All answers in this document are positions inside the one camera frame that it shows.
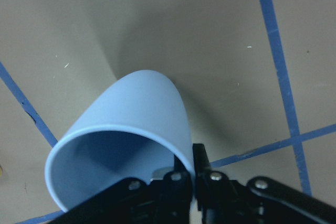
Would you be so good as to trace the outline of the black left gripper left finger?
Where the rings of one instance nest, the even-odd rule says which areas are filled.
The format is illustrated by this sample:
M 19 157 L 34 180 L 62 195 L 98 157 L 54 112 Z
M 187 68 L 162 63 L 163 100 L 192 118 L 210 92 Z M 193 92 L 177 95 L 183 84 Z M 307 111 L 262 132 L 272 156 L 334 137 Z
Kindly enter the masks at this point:
M 181 160 L 177 157 L 174 156 L 174 168 L 173 168 L 173 174 L 172 174 L 172 179 L 190 179 L 190 173 L 184 166 L 184 164 L 181 162 Z

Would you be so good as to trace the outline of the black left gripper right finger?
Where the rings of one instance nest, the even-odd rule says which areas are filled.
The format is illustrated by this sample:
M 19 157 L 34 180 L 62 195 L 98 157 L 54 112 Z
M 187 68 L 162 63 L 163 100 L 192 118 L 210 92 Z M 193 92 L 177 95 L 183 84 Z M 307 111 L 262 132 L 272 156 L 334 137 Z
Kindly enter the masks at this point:
M 211 166 L 204 144 L 193 144 L 193 158 L 196 177 L 199 179 L 208 179 L 211 173 Z

